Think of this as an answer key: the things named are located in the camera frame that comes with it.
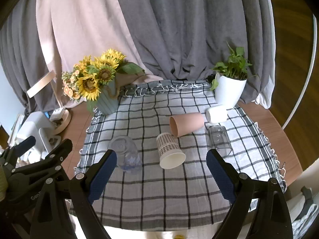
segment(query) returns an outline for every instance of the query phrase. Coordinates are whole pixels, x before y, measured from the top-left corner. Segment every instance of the blue gripper pad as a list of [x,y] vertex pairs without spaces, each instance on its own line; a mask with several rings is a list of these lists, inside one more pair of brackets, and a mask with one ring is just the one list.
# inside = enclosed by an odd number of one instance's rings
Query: blue gripper pad
[[100,198],[103,193],[103,190],[108,182],[108,179],[111,177],[114,168],[116,167],[117,156],[113,151],[110,156],[107,158],[105,163],[100,168],[99,172],[93,178],[90,184],[90,194],[87,197],[90,204],[93,204],[93,201]]
[[224,199],[227,199],[231,204],[234,204],[236,200],[234,184],[211,150],[207,152],[206,164],[213,175]]

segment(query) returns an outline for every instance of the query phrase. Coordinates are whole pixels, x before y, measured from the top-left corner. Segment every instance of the gray metal vase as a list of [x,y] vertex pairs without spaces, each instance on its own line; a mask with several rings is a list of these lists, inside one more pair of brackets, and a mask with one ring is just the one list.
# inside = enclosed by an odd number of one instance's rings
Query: gray metal vase
[[[111,90],[111,94],[115,95],[116,87],[114,80],[108,84],[108,87]],[[110,97],[107,87],[103,87],[98,97],[96,107],[102,114],[110,115],[117,111],[119,107],[119,102],[117,98]]]

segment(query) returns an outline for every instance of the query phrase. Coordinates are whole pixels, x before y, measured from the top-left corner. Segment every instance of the light blue wall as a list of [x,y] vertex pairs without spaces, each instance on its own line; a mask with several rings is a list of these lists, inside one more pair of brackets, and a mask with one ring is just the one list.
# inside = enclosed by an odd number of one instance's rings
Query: light blue wall
[[24,107],[4,75],[0,63],[0,124],[9,135],[19,113],[24,113]]

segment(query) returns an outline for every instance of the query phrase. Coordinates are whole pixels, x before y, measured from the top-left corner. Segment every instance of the clear plastic cup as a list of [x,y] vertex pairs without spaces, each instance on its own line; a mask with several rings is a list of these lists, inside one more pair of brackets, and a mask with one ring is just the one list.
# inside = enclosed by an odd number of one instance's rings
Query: clear plastic cup
[[208,128],[209,140],[221,157],[227,156],[232,151],[232,146],[224,126],[211,126]]
[[128,136],[113,138],[108,146],[116,152],[117,166],[124,172],[136,174],[142,169],[142,161],[134,141]]

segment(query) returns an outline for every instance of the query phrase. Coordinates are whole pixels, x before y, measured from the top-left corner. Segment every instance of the green plant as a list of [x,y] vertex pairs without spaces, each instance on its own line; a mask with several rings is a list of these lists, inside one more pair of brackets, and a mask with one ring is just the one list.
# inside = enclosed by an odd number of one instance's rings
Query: green plant
[[[228,57],[228,61],[226,63],[216,63],[213,70],[228,78],[236,80],[246,80],[248,78],[247,67],[251,66],[252,64],[249,63],[249,61],[243,57],[243,54],[245,52],[244,48],[237,47],[236,51],[234,51],[234,49],[230,47],[228,42],[227,46],[229,47],[229,51],[231,53],[231,55]],[[217,86],[218,82],[216,79],[214,79],[212,81],[211,90],[216,89]]]

